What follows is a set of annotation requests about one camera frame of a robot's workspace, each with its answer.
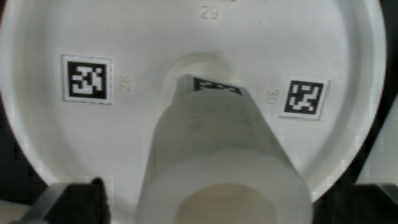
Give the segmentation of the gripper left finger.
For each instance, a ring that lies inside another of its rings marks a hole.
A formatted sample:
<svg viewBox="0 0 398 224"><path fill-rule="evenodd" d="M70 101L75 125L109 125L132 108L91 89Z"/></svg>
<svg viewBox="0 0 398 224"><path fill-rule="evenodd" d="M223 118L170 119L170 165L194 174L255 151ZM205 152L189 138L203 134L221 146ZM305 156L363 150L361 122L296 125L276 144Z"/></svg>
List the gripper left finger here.
<svg viewBox="0 0 398 224"><path fill-rule="evenodd" d="M58 183L43 192L20 224L111 224L106 183Z"/></svg>

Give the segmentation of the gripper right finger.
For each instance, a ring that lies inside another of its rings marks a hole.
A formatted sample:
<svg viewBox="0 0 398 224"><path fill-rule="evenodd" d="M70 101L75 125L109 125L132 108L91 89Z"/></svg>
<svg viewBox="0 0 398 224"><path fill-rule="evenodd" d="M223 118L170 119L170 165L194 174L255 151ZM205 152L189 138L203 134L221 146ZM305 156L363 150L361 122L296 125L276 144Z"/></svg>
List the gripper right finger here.
<svg viewBox="0 0 398 224"><path fill-rule="evenodd" d="M398 185L335 187L315 202L313 224L398 224Z"/></svg>

